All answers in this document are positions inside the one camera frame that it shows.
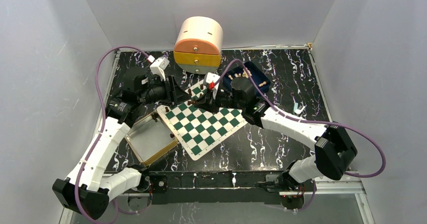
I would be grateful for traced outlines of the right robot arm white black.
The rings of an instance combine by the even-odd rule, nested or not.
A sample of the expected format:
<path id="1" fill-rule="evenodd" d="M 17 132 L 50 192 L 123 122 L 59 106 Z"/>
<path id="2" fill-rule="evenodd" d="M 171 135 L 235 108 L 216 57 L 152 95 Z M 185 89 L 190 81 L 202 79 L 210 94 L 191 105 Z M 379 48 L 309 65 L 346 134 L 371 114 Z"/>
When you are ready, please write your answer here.
<path id="1" fill-rule="evenodd" d="M 284 134 L 314 151 L 314 155 L 293 161 L 280 178 L 290 191 L 298 190 L 305 181 L 321 176 L 340 180 L 357 149 L 343 127 L 331 124 L 304 123 L 302 119 L 274 110 L 268 102 L 257 96 L 248 79 L 236 78 L 230 92 L 206 86 L 206 93 L 194 106 L 210 113 L 220 108 L 241 110 L 242 117 L 250 124 Z"/>

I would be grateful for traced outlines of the dark brown pawn piece top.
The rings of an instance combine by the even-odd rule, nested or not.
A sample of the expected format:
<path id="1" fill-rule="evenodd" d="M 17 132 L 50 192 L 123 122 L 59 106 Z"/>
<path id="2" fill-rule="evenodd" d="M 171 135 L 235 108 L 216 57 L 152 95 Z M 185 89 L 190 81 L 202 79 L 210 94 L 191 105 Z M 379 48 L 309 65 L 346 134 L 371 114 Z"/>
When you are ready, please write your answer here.
<path id="1" fill-rule="evenodd" d="M 155 122 L 158 122 L 158 113 L 156 113 L 156 112 L 152 113 L 151 117 Z"/>

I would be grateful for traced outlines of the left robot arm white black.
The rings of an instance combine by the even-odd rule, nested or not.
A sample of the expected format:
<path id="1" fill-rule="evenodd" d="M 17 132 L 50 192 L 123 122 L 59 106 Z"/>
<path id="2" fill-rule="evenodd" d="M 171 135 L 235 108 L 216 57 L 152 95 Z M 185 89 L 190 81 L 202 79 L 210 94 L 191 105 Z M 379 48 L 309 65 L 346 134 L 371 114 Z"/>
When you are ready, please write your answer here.
<path id="1" fill-rule="evenodd" d="M 64 178 L 56 179 L 52 190 L 61 205 L 98 222 L 110 201 L 135 188 L 144 192 L 150 187 L 145 168 L 133 165 L 110 178 L 103 174 L 120 142 L 139 117 L 139 106 L 156 102 L 175 107 L 190 100 L 174 76 L 163 72 L 132 67 L 124 75 L 121 88 L 112 94 L 102 112 L 102 123 L 74 169 Z"/>

